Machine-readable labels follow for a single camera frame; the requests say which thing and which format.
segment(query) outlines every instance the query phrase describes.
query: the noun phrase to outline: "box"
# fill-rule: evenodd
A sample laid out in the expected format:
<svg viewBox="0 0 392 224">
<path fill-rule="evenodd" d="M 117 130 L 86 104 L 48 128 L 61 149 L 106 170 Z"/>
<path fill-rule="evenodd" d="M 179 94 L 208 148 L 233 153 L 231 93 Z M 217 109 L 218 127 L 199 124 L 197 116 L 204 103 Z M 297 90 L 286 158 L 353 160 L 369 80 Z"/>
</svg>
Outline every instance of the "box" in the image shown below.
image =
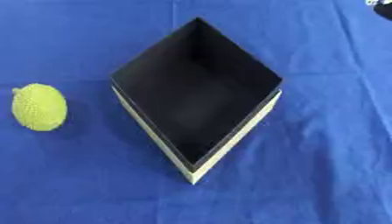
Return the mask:
<svg viewBox="0 0 392 224">
<path fill-rule="evenodd" d="M 122 105 L 192 184 L 272 110 L 280 82 L 200 18 L 112 75 Z"/>
</svg>

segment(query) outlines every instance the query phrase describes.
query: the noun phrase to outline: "blue tablecloth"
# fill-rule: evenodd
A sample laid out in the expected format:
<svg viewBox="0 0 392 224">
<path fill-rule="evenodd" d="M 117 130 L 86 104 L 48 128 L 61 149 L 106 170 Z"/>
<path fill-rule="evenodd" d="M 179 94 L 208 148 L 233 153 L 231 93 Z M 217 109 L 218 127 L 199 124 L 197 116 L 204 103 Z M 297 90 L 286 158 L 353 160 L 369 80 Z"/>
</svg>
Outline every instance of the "blue tablecloth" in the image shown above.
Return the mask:
<svg viewBox="0 0 392 224">
<path fill-rule="evenodd" d="M 203 17 L 284 77 L 273 112 L 197 185 L 109 76 Z M 392 22 L 351 0 L 1 0 L 0 223 L 392 223 Z M 11 89 L 53 85 L 33 132 Z"/>
</svg>

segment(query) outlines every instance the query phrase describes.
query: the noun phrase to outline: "box side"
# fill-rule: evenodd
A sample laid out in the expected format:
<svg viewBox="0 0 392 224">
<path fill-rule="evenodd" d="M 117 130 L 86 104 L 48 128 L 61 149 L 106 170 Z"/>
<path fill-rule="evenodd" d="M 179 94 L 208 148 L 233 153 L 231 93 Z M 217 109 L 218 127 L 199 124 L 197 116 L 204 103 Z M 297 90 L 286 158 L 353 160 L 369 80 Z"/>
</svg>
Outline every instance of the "box side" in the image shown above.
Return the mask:
<svg viewBox="0 0 392 224">
<path fill-rule="evenodd" d="M 112 87 L 115 91 L 116 96 L 120 100 L 120 103 L 125 107 L 125 109 L 130 113 L 131 116 L 139 123 L 139 125 L 147 132 L 150 138 L 157 144 L 157 146 L 164 152 L 164 154 L 177 166 L 177 168 L 184 174 L 186 179 L 191 183 L 194 183 L 193 173 L 190 172 L 180 159 L 172 152 L 169 146 L 155 133 L 155 131 L 144 121 L 144 119 L 127 103 L 127 101 L 121 96 L 121 94 Z"/>
<path fill-rule="evenodd" d="M 226 155 L 248 132 L 250 132 L 275 106 L 278 98 L 282 94 L 279 92 L 255 114 L 230 140 L 228 140 L 220 149 L 215 152 L 196 172 L 191 173 L 190 179 L 192 184 L 199 181 L 223 156 Z"/>
</svg>

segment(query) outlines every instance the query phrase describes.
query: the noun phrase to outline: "open box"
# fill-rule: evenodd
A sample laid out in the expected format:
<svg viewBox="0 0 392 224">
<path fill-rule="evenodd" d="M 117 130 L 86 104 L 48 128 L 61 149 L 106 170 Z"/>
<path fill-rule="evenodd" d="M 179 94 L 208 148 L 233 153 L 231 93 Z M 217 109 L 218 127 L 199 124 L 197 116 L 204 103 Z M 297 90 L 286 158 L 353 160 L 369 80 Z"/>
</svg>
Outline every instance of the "open box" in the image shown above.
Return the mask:
<svg viewBox="0 0 392 224">
<path fill-rule="evenodd" d="M 271 111 L 280 82 L 200 18 L 112 75 L 122 105 L 193 184 Z"/>
</svg>

